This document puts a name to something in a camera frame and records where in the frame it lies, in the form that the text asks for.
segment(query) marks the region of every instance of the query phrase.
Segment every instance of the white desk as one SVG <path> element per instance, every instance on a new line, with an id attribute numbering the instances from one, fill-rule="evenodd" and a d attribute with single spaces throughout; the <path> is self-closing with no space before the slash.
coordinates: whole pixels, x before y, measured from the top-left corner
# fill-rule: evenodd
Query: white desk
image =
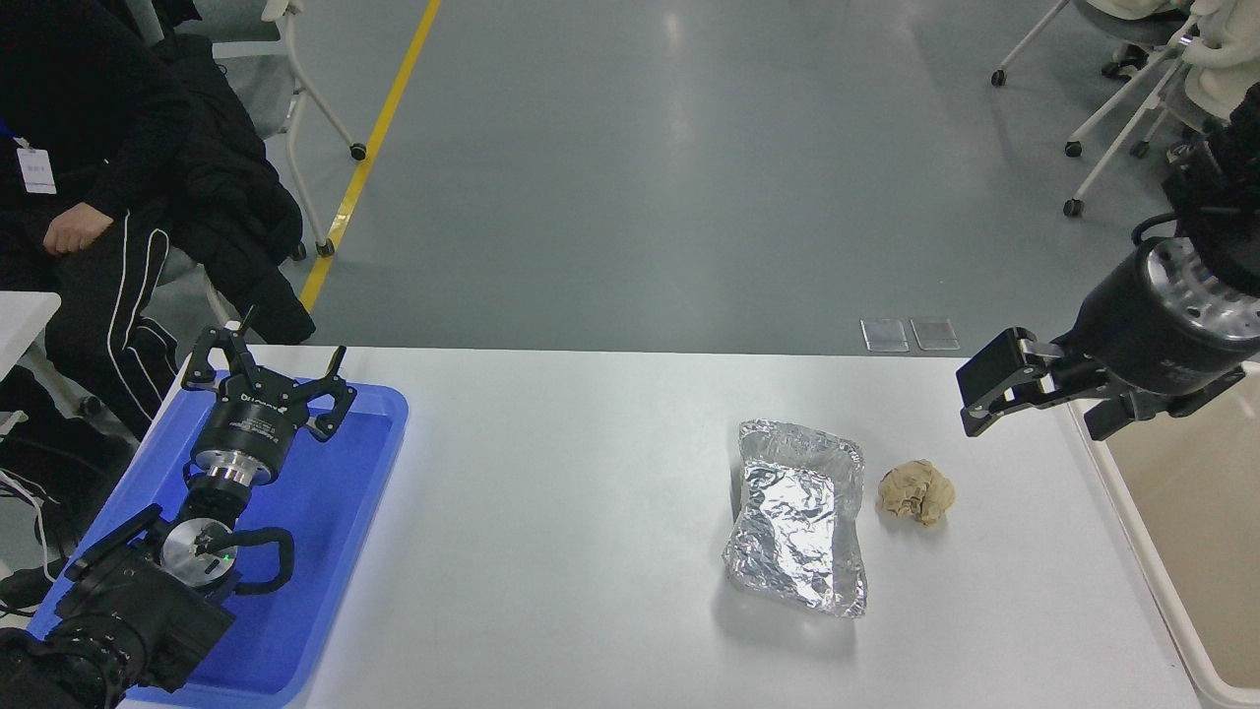
<path id="1" fill-rule="evenodd" d="M 18 364 L 60 305 L 55 292 L 0 290 L 0 378 Z"/>
<path id="2" fill-rule="evenodd" d="M 330 349 L 255 351 L 319 377 Z M 1197 708 L 1068 411 L 966 440 L 959 364 L 352 349 L 411 419 L 294 706 Z M 724 578 L 759 417 L 862 447 L 866 618 Z M 958 486 L 934 530 L 874 511 L 914 458 Z"/>

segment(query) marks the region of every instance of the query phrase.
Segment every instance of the blue tray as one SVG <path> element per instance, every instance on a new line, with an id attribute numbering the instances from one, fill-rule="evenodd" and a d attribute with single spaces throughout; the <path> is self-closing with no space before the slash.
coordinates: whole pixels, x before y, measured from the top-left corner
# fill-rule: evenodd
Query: blue tray
<path id="1" fill-rule="evenodd" d="M 321 445 L 309 432 L 299 432 L 278 480 L 256 489 L 241 516 L 238 529 L 281 526 L 294 534 L 292 581 L 270 596 L 228 599 L 224 608 L 236 615 L 236 623 L 183 689 L 168 694 L 135 688 L 129 699 L 205 709 L 276 709 L 306 684 L 407 422 L 402 394 L 383 387 L 354 387 L 358 398 L 338 434 Z M 209 393 L 175 395 L 79 550 L 152 502 L 161 505 L 164 519 L 175 516 L 186 494 L 181 468 L 213 403 Z M 311 406 L 314 414 L 326 411 L 319 403 Z M 242 549 L 237 569 L 246 581 L 272 578 L 275 554 L 272 547 Z M 57 579 L 28 627 L 32 635 L 43 638 L 59 622 L 53 608 L 69 587 L 64 577 Z"/>

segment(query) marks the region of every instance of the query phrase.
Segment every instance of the white stripe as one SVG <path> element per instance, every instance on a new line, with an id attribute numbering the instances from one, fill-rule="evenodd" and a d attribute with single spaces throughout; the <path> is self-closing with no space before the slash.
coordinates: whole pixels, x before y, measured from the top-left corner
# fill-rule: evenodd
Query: white stripe
<path id="1" fill-rule="evenodd" d="M 131 303 L 131 319 L 127 320 L 127 325 L 131 325 L 132 322 L 135 322 L 136 321 L 136 315 L 140 314 L 140 300 L 144 298 L 145 287 L 149 286 L 149 263 L 150 263 L 150 261 L 152 261 L 154 242 L 156 241 L 154 238 L 154 234 L 158 233 L 158 230 L 159 229 L 151 230 L 149 233 L 149 238 L 145 239 L 146 241 L 146 243 L 145 243 L 145 272 L 144 272 L 144 276 L 140 280 L 140 292 L 136 293 L 136 300 Z M 127 330 L 129 330 L 127 331 L 127 336 L 123 339 L 123 341 L 129 341 L 130 343 L 131 341 L 131 331 L 130 331 L 131 327 L 129 326 Z M 136 348 L 132 346 L 131 344 L 127 344 L 126 349 L 131 350 L 132 356 L 135 356 L 135 359 L 136 359 L 136 366 L 139 366 L 140 368 L 140 373 L 142 375 L 145 375 L 145 380 L 149 382 L 149 388 L 154 390 L 154 395 L 158 397 L 158 402 L 161 402 L 163 397 L 165 397 L 165 393 L 160 392 L 158 389 L 158 385 L 154 384 L 154 379 L 151 377 L 149 377 L 149 369 L 145 368 L 145 361 L 140 359 L 140 351 L 137 351 Z"/>
<path id="2" fill-rule="evenodd" d="M 158 272 L 161 273 L 161 269 L 166 267 L 166 259 L 170 258 L 170 234 L 166 233 L 165 229 L 160 228 L 155 228 L 154 233 L 160 233 L 164 237 L 166 237 L 166 252 L 163 253 L 161 264 L 158 266 Z M 166 369 L 170 370 L 170 374 L 173 377 L 179 374 L 179 370 L 175 368 L 175 346 L 179 344 L 179 340 L 175 339 L 175 335 L 170 334 L 170 331 L 166 327 L 161 326 L 161 322 L 159 322 L 158 320 L 149 317 L 149 321 L 154 324 L 152 327 L 149 325 L 139 325 L 139 327 L 144 327 L 158 335 L 158 339 L 163 340 L 163 348 L 166 348 L 168 343 L 170 343 L 170 348 L 166 349 L 166 358 L 163 358 L 163 360 L 166 363 Z M 159 331 L 155 330 L 154 327 L 158 327 L 158 330 L 161 330 L 161 332 L 159 334 Z"/>
<path id="3" fill-rule="evenodd" d="M 118 293 L 113 297 L 113 312 L 110 314 L 110 329 L 105 331 L 105 351 L 110 356 L 110 363 L 113 364 L 113 373 L 118 375 L 118 382 L 122 383 L 122 389 L 127 390 L 127 395 L 131 397 L 131 402 L 136 404 L 136 409 L 140 409 L 140 416 L 149 419 L 152 423 L 152 417 L 145 412 L 145 408 L 140 406 L 140 400 L 136 399 L 136 393 L 131 392 L 127 385 L 127 380 L 122 377 L 122 370 L 118 369 L 118 360 L 113 356 L 113 345 L 110 341 L 110 335 L 113 332 L 113 322 L 118 317 L 118 306 L 122 305 L 122 286 L 127 280 L 127 232 L 130 230 L 131 222 L 131 209 L 127 209 L 127 215 L 122 217 L 122 273 L 118 276 Z"/>

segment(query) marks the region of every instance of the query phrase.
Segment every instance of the gray floor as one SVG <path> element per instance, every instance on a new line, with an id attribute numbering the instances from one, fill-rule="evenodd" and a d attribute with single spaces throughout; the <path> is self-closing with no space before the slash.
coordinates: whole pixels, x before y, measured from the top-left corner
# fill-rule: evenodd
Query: gray floor
<path id="1" fill-rule="evenodd" d="M 1085 218 L 1060 213 L 1126 116 L 1063 156 L 1118 88 L 1071 10 L 989 86 L 1050 4 L 446 0 L 312 341 L 861 354 L 859 317 L 922 315 L 961 354 L 1058 334 L 1166 203 L 1160 160 L 1121 155 Z M 425 5 L 300 18 L 363 139 Z M 353 164 L 315 111 L 300 160 L 328 222 Z M 285 268 L 300 288 L 310 261 Z M 154 310 L 185 341 L 209 317 L 186 282 Z M 0 518 L 5 560 L 33 563 L 29 518 Z"/>

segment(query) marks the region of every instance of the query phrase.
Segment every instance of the chair leg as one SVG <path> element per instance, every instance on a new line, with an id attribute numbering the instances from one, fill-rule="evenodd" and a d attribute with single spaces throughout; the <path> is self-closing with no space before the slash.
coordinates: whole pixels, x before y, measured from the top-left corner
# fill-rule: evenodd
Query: chair leg
<path id="1" fill-rule="evenodd" d="M 39 382 L 44 384 L 48 389 L 48 394 L 53 398 L 57 408 L 68 417 L 84 416 L 93 417 L 98 414 L 102 409 L 101 400 L 94 397 L 86 397 L 78 399 L 74 395 L 74 390 L 71 389 L 71 384 L 57 372 L 57 368 L 48 361 L 43 348 L 39 343 L 30 343 L 26 348 L 26 353 L 23 356 L 23 363 L 30 368 L 30 370 L 39 378 Z"/>
<path id="2" fill-rule="evenodd" d="M 328 101 L 324 99 L 324 94 L 315 88 L 315 83 L 311 82 L 309 76 L 306 76 L 306 69 L 304 69 L 301 62 L 297 60 L 297 31 L 292 16 L 286 15 L 286 18 L 285 48 L 289 52 L 289 67 L 292 69 L 294 76 L 297 77 L 297 82 L 301 84 L 302 91 L 310 93 L 315 105 L 319 106 L 319 110 L 324 112 L 325 117 L 328 117 L 328 122 L 333 123 L 333 127 L 336 128 L 338 133 L 340 133 L 341 140 L 344 140 L 345 145 L 350 149 L 350 156 L 355 160 L 363 160 L 368 156 L 367 146 L 354 140 L 350 135 L 350 130 L 345 127 L 341 118 L 336 117 L 336 113 L 333 112 Z"/>
<path id="3" fill-rule="evenodd" d="M 1168 112 L 1168 108 L 1160 111 L 1159 116 L 1155 118 L 1155 122 L 1150 123 L 1150 130 L 1147 131 L 1147 135 L 1144 135 L 1142 140 L 1133 144 L 1133 147 L 1129 149 L 1129 154 L 1138 159 L 1145 157 L 1147 151 L 1150 150 L 1150 140 L 1154 139 L 1155 133 L 1159 132 L 1159 128 L 1162 128 L 1164 123 L 1168 122 L 1169 115 L 1171 113 Z"/>
<path id="4" fill-rule="evenodd" d="M 1142 106 L 1138 107 L 1138 110 L 1133 113 L 1133 117 L 1129 118 L 1129 122 L 1125 123 L 1124 128 L 1120 130 L 1120 135 L 1115 136 L 1115 140 L 1113 140 L 1111 145 L 1108 146 L 1106 152 L 1104 152 L 1102 157 L 1100 157 L 1099 161 L 1094 165 L 1094 169 L 1090 170 L 1090 174 L 1085 176 L 1085 181 L 1082 181 L 1081 185 L 1076 188 L 1076 194 L 1072 194 L 1071 199 L 1063 201 L 1063 214 L 1068 217 L 1081 215 L 1081 212 L 1085 208 L 1085 193 L 1089 191 L 1090 186 L 1094 184 L 1094 180 L 1097 179 L 1100 174 L 1102 174 L 1102 170 L 1106 167 L 1106 164 L 1115 155 L 1116 150 L 1120 149 L 1120 145 L 1123 145 L 1124 141 L 1129 139 L 1129 133 L 1131 133 L 1133 130 L 1138 127 L 1138 123 L 1142 122 L 1142 118 L 1147 115 L 1147 111 L 1153 111 L 1159 107 L 1160 92 L 1164 89 L 1164 86 L 1167 86 L 1168 82 L 1172 79 L 1173 74 L 1177 73 L 1177 68 L 1179 67 L 1179 64 L 1181 62 L 1173 62 L 1172 67 L 1169 67 L 1168 71 L 1164 72 L 1164 76 L 1159 77 L 1159 81 L 1155 83 L 1155 87 L 1150 89 L 1150 93 L 1147 94 L 1147 98 L 1142 102 Z"/>
<path id="5" fill-rule="evenodd" d="M 305 110 L 306 94 L 301 93 L 297 96 L 297 103 L 294 106 L 294 117 L 289 121 L 289 132 L 285 135 L 285 155 L 289 159 L 289 171 L 294 175 L 294 183 L 297 185 L 297 201 L 301 204 L 302 212 L 306 214 L 306 222 L 314 233 L 315 251 L 320 256 L 331 256 L 333 243 L 328 239 L 328 232 L 315 213 L 315 201 L 306 189 L 306 180 L 302 178 L 301 170 L 297 169 L 297 128 L 301 126 Z"/>
<path id="6" fill-rule="evenodd" d="M 219 295 L 218 290 L 214 290 L 214 283 L 210 282 L 210 273 L 202 271 L 203 286 L 205 287 L 205 298 L 210 302 L 210 311 L 214 312 L 214 321 L 218 325 L 227 324 L 232 320 L 232 315 L 228 314 L 228 309 L 223 305 L 223 297 Z"/>
<path id="7" fill-rule="evenodd" d="M 1067 136 L 1067 146 L 1063 149 L 1063 151 L 1067 152 L 1070 157 L 1075 157 L 1081 154 L 1081 145 L 1080 145 L 1081 139 L 1085 137 L 1085 135 L 1089 133 L 1091 130 L 1094 130 L 1094 126 L 1096 126 L 1099 121 L 1106 117 L 1106 115 L 1110 113 L 1111 110 L 1120 103 L 1120 101 L 1124 101 L 1126 96 L 1137 91 L 1138 83 L 1142 82 L 1142 79 L 1147 78 L 1147 76 L 1154 73 L 1155 67 L 1159 65 L 1160 62 L 1172 57 L 1173 52 L 1176 52 L 1181 47 L 1179 39 L 1184 37 L 1186 33 L 1188 33 L 1191 28 L 1194 26 L 1196 23 L 1198 23 L 1198 15 L 1191 15 L 1189 19 L 1187 19 L 1186 23 L 1181 26 L 1181 29 L 1177 30 L 1177 33 L 1168 42 L 1164 49 L 1153 53 L 1150 58 L 1147 59 L 1147 65 L 1143 67 L 1140 72 L 1138 72 L 1131 79 L 1129 79 L 1128 83 L 1121 86 L 1120 91 L 1116 91 L 1114 94 L 1111 94 L 1111 97 L 1106 99 L 1106 103 L 1102 103 L 1102 106 L 1099 107 L 1097 111 L 1094 111 L 1092 116 L 1086 118 L 1085 122 L 1081 123 L 1079 128 L 1072 131 L 1072 135 Z"/>
<path id="8" fill-rule="evenodd" d="M 1009 54 L 1007 54 L 1007 58 L 1002 59 L 1002 63 L 998 64 L 998 71 L 993 72 L 993 77 L 989 79 L 989 83 L 992 83 L 993 86 L 1002 86 L 1007 82 L 1007 69 L 1011 67 L 1012 63 L 1014 63 L 1016 57 L 1018 57 L 1029 44 L 1032 44 L 1033 39 L 1037 39 L 1037 35 L 1041 34 L 1043 29 L 1046 29 L 1046 25 L 1048 25 L 1050 21 L 1055 19 L 1055 15 L 1063 11 L 1063 8 L 1067 6 L 1067 3 L 1068 0 L 1058 0 L 1058 3 L 1053 8 L 1051 8 L 1048 13 L 1046 13 L 1046 16 L 1043 16 L 1036 25 L 1033 25 L 1032 30 L 1028 34 L 1026 34 L 1023 39 L 1019 40 L 1019 44 L 1016 44 L 1016 48 L 1012 49 Z"/>

